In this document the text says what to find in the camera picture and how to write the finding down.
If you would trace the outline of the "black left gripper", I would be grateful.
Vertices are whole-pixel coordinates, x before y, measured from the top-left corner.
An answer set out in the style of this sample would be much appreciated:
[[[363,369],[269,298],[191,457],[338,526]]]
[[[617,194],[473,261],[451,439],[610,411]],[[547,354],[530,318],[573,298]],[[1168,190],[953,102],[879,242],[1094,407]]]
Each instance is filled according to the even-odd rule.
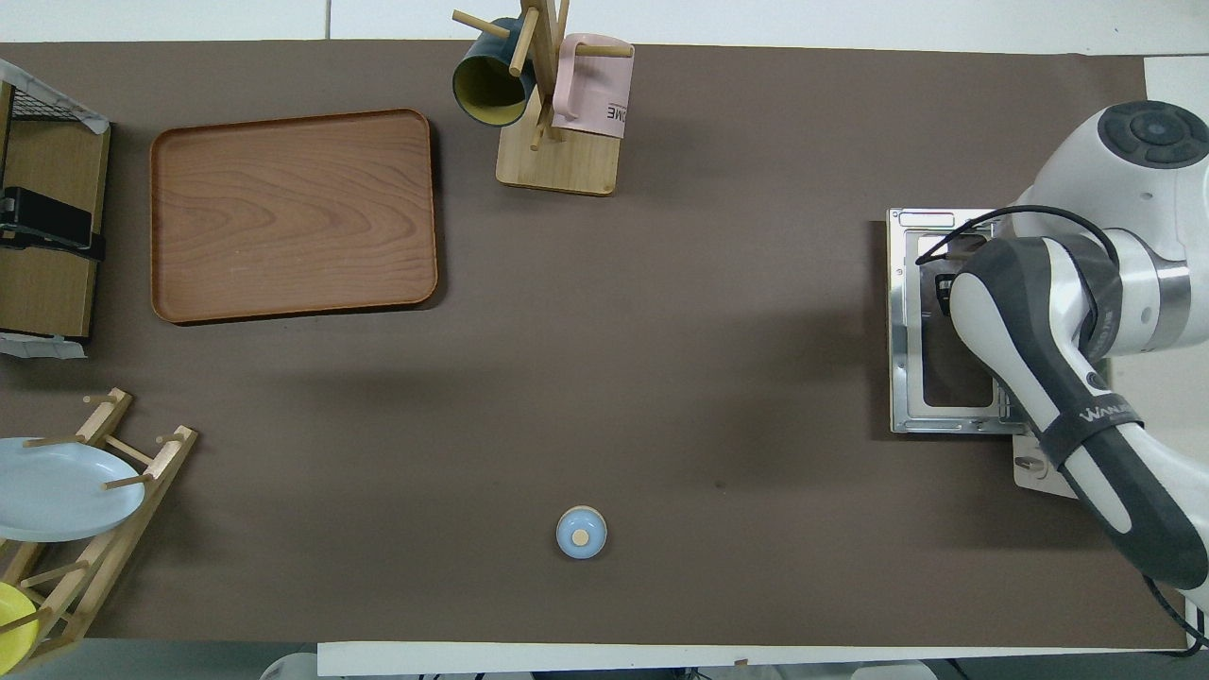
[[[108,258],[108,242],[92,231],[89,212],[27,188],[4,189],[2,225],[17,230],[4,229],[4,249],[65,250],[91,263],[104,263]]]

